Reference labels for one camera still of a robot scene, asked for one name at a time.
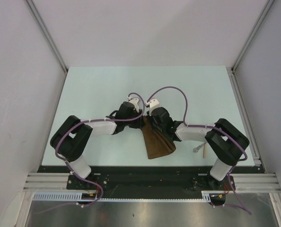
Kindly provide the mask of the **brown cloth napkin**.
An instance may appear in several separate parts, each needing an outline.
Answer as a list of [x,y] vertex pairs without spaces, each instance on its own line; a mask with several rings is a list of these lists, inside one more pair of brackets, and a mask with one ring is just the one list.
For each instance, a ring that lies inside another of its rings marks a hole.
[[172,154],[176,150],[174,142],[158,130],[151,128],[148,117],[144,116],[144,126],[141,128],[148,159],[155,159]]

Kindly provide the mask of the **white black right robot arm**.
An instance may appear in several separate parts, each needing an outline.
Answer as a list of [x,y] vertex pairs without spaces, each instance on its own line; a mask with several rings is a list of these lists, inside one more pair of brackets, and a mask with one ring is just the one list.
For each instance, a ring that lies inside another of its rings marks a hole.
[[169,142],[192,140],[209,144],[217,156],[207,178],[207,184],[213,190],[222,187],[225,176],[233,167],[248,158],[248,138],[224,118],[214,124],[199,125],[175,121],[163,107],[157,107],[147,114],[151,128]]

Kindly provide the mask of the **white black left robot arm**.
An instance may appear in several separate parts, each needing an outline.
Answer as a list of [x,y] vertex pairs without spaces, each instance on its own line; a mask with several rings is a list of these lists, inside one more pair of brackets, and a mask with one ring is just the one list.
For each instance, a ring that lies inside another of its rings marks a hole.
[[60,126],[50,140],[56,157],[65,162],[70,171],[78,175],[77,183],[83,189],[94,183],[91,168],[83,157],[83,151],[91,136],[116,135],[125,127],[140,129],[144,125],[143,111],[139,108],[138,98],[128,98],[118,110],[104,119],[82,121],[71,115]]

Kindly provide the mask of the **silver ornate spoon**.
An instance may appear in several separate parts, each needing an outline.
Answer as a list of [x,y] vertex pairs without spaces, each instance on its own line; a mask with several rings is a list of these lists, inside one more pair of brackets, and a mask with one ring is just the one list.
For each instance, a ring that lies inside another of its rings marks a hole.
[[201,148],[203,148],[203,151],[205,151],[205,150],[206,150],[206,143],[202,143],[201,145],[195,147],[195,148],[193,149],[193,152],[194,152],[194,153],[197,153]]

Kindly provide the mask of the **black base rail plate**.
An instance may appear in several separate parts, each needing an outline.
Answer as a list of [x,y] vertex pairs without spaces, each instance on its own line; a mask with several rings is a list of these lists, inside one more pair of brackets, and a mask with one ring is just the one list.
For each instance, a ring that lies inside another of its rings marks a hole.
[[73,175],[65,178],[67,190],[103,188],[105,199],[197,199],[201,191],[223,191],[228,180],[208,176],[211,166],[124,167],[95,166],[84,182]]

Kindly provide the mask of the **aluminium side rail profile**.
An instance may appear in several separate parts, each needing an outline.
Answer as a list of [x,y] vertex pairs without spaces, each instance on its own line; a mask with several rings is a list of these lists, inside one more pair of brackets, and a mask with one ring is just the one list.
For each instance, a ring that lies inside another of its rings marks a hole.
[[[254,158],[255,166],[264,168],[262,156],[254,135],[253,127],[250,123],[250,118],[246,110],[246,105],[242,97],[241,90],[237,83],[235,71],[233,71],[233,69],[230,67],[227,67],[227,71],[237,101],[238,109],[242,117],[242,122],[244,124],[246,134],[250,140],[250,149]],[[281,187],[276,174],[265,172],[263,174],[232,174],[232,176],[236,180],[236,191],[238,194],[269,194],[272,204],[271,209],[274,211],[277,223],[281,227]]]

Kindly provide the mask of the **left aluminium frame post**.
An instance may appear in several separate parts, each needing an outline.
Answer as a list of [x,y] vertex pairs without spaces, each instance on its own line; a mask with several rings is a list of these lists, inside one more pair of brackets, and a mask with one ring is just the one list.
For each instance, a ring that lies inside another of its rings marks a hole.
[[63,59],[63,57],[61,56],[61,53],[57,47],[57,45],[55,44],[53,37],[51,36],[48,27],[46,26],[39,10],[37,9],[35,3],[33,0],[24,0],[24,3],[26,4],[28,10],[30,11],[30,14],[32,15],[36,25],[38,26],[44,40],[46,41],[50,51],[52,52],[52,54],[54,55],[57,63],[59,64],[60,68],[62,69],[62,71],[67,74],[69,69],[66,66],[66,63]]

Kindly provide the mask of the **aluminium frame post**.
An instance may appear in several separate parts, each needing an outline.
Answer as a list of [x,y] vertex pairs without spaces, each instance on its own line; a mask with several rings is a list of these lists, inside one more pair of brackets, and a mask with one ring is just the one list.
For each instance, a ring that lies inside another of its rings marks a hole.
[[232,73],[235,73],[237,68],[239,67],[241,61],[245,57],[247,51],[249,50],[250,46],[252,45],[254,39],[258,35],[259,30],[261,29],[263,23],[265,22],[268,14],[270,13],[272,7],[274,6],[276,0],[267,0],[266,4],[264,5],[261,13],[259,14],[258,19],[256,20],[253,28],[250,31],[242,49],[240,50],[237,58],[235,59],[233,65],[230,67]]
[[26,4],[28,10],[30,11],[30,14],[32,15],[36,25],[38,26],[44,40],[46,41],[50,51],[52,52],[52,54],[54,55],[57,63],[59,64],[60,68],[62,69],[62,71],[67,74],[69,69],[66,66],[66,63],[63,59],[63,57],[61,56],[61,53],[57,47],[57,45],[55,44],[53,37],[51,36],[48,27],[46,26],[39,10],[37,9],[35,3],[33,0],[24,0],[24,3]]

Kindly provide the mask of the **right aluminium frame post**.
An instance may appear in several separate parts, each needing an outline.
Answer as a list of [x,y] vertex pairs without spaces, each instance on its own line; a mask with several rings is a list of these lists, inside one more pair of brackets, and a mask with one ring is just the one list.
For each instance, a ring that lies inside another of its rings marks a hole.
[[274,6],[276,0],[267,0],[266,4],[264,5],[261,13],[259,14],[258,19],[256,20],[253,28],[250,31],[242,49],[240,50],[237,58],[235,59],[233,65],[230,67],[232,73],[235,73],[237,68],[239,67],[241,61],[245,57],[247,51],[249,50],[250,46],[252,45],[254,39],[258,35],[259,30],[261,29],[263,23],[265,22],[268,14],[270,13],[272,7]]

